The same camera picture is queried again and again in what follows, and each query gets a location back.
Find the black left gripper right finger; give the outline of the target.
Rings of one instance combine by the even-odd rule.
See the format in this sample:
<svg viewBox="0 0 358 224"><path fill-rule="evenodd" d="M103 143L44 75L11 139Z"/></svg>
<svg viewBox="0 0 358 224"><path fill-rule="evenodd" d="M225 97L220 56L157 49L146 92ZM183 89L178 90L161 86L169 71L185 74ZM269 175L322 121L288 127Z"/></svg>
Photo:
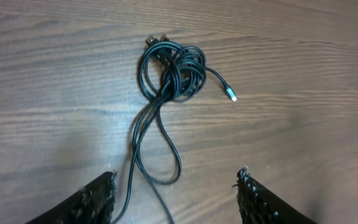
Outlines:
<svg viewBox="0 0 358 224"><path fill-rule="evenodd" d="M245 224L315 224L254 179L244 166L237 173L237 202Z"/></svg>

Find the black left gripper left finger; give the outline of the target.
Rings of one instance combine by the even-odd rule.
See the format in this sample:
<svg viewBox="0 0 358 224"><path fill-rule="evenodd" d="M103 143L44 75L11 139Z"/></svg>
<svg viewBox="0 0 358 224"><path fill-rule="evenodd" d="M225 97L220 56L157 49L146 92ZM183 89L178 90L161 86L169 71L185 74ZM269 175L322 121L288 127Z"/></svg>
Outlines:
<svg viewBox="0 0 358 224"><path fill-rule="evenodd" d="M107 171L27 224L110 224L117 172Z"/></svg>

